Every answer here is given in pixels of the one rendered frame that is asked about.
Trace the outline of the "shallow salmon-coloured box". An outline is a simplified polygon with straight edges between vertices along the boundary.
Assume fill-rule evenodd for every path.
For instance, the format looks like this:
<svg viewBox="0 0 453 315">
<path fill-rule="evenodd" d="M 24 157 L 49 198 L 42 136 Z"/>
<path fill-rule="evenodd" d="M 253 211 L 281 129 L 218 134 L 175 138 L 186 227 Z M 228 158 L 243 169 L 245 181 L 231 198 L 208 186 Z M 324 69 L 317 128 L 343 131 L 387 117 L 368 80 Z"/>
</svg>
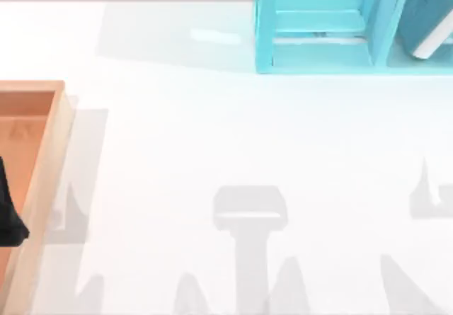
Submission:
<svg viewBox="0 0 453 315">
<path fill-rule="evenodd" d="M 30 236 L 0 248 L 0 315 L 27 315 L 74 120 L 63 81 L 0 80 L 0 157 Z"/>
</svg>

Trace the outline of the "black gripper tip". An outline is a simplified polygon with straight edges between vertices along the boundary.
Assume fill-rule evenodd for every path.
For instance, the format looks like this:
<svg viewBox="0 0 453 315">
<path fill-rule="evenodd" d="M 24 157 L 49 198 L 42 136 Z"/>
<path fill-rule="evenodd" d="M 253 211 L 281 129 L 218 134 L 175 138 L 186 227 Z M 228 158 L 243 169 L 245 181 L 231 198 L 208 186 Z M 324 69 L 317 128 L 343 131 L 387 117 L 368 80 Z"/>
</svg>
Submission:
<svg viewBox="0 0 453 315">
<path fill-rule="evenodd" d="M 4 160 L 0 156 L 0 247 L 19 247 L 30 231 L 13 205 Z"/>
</svg>

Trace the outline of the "light blue rack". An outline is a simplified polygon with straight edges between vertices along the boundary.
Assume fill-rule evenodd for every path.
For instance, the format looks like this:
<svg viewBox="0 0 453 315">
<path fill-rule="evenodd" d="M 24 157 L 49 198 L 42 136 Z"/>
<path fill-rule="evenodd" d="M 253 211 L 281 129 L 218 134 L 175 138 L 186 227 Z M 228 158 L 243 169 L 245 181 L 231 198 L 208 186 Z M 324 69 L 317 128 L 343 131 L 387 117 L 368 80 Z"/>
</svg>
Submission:
<svg viewBox="0 0 453 315">
<path fill-rule="evenodd" d="M 254 0 L 256 71 L 453 75 L 453 31 L 427 60 L 403 45 L 403 12 L 429 6 L 436 0 Z"/>
</svg>

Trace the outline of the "dark teal book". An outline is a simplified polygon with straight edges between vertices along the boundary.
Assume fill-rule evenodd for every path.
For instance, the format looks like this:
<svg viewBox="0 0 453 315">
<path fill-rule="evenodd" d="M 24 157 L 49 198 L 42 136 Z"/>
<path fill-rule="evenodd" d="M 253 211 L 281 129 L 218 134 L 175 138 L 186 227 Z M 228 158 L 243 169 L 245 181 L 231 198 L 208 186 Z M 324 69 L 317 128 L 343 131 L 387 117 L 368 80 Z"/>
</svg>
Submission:
<svg viewBox="0 0 453 315">
<path fill-rule="evenodd" d="M 398 32 L 408 54 L 429 59 L 453 38 L 453 0 L 406 0 Z"/>
</svg>

